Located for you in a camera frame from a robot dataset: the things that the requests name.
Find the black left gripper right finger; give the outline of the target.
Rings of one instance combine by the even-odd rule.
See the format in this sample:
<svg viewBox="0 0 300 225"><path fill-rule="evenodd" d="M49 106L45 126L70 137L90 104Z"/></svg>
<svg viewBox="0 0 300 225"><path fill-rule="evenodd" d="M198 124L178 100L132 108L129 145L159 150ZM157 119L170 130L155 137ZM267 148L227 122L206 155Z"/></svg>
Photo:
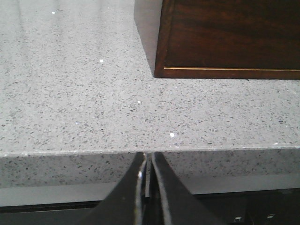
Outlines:
<svg viewBox="0 0 300 225"><path fill-rule="evenodd" d="M151 154L151 225L224 225L183 185L163 153Z"/></svg>

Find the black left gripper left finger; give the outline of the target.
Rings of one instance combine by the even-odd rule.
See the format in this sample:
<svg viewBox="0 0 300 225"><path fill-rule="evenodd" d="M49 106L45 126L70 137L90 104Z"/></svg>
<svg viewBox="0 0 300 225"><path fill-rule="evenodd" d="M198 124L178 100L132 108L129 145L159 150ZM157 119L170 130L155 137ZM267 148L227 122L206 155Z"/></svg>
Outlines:
<svg viewBox="0 0 300 225"><path fill-rule="evenodd" d="M147 156L135 154L129 169L109 195L89 212L82 225L141 225L143 223Z"/></svg>

